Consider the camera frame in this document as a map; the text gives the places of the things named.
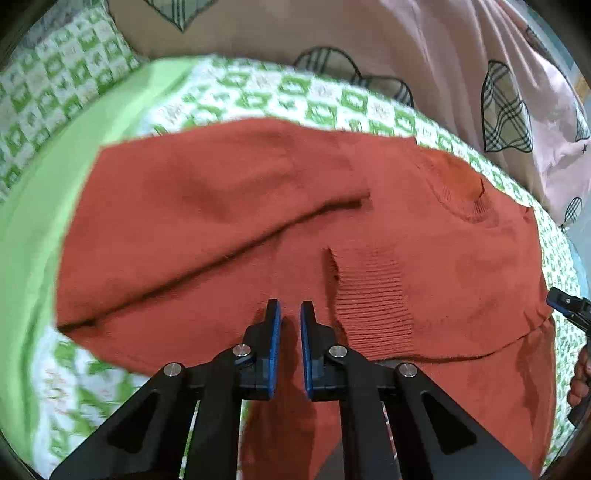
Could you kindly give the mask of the person's right hand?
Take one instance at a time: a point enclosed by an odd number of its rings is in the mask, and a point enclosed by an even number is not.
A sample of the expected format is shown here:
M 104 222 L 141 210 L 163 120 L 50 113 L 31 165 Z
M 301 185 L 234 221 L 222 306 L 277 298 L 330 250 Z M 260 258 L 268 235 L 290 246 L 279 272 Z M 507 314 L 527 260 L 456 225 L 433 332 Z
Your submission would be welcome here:
M 584 346 L 574 366 L 574 375 L 570 381 L 567 402 L 571 407 L 578 406 L 590 392 L 590 357 Z

